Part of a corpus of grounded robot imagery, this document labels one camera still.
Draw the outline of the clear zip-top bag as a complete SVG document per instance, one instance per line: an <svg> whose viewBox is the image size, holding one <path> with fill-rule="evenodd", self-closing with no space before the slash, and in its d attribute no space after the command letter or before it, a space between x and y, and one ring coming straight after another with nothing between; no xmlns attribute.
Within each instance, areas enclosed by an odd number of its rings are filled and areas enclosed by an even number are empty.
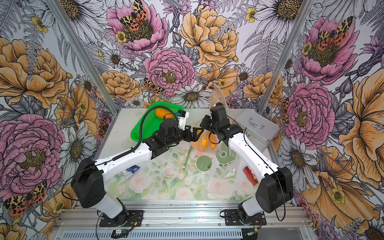
<svg viewBox="0 0 384 240"><path fill-rule="evenodd" d="M209 87L209 89L212 90L211 96L210 96L210 108L220 103L224 105L227 115L228 116L231 115L232 112L229 106L227 105L227 101L223 91L216 84L213 84L211 87Z"/></svg>
<svg viewBox="0 0 384 240"><path fill-rule="evenodd" d="M232 180L237 176L239 164L236 152L220 141L217 148L209 152L197 151L190 143L182 169L210 178Z"/></svg>

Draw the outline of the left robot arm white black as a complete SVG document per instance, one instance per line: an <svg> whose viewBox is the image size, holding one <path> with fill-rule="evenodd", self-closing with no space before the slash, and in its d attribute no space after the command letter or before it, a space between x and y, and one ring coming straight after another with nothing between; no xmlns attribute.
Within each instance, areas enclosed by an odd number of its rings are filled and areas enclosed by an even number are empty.
<svg viewBox="0 0 384 240"><path fill-rule="evenodd" d="M148 138L144 138L145 122L157 109L166 110L168 113L163 117L158 129ZM134 147L96 161L91 158L82 160L76 173L67 180L76 194L76 200L83 208L97 209L112 225L125 225L129 221L128 210L118 198L105 190L105 183L134 165L162 155L182 141L197 142L204 129L186 125L188 117L188 112L174 113L165 106L148 109L141 118L139 140Z"/></svg>

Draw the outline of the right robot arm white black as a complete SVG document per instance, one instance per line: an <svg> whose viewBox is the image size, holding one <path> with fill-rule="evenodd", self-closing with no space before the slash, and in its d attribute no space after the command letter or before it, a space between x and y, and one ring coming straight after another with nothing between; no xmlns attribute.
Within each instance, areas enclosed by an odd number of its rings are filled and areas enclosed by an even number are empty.
<svg viewBox="0 0 384 240"><path fill-rule="evenodd" d="M256 176L259 186L256 193L238 205L242 223L249 224L260 213L286 209L286 202L293 198L293 176L287 167L279 167L259 151L246 136L246 131L231 124L223 104L210 108L200 127L216 135L219 141L241 157Z"/></svg>

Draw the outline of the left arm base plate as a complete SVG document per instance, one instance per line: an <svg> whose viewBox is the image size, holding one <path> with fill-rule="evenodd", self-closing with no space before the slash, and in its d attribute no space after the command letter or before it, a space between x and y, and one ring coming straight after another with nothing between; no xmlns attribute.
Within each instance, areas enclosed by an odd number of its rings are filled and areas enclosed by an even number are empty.
<svg viewBox="0 0 384 240"><path fill-rule="evenodd" d="M140 227L143 220L144 211L142 210L123 210L115 218L111 219L106 214L102 214L99 227Z"/></svg>

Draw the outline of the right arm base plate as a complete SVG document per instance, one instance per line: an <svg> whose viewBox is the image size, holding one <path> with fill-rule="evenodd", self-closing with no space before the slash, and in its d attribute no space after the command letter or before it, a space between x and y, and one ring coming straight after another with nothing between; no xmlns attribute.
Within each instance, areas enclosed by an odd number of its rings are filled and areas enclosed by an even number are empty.
<svg viewBox="0 0 384 240"><path fill-rule="evenodd" d="M252 217L246 215L245 212L226 209L219 213L220 217L225 220L226 226L256 226L262 227L267 225L264 212L258 213Z"/></svg>

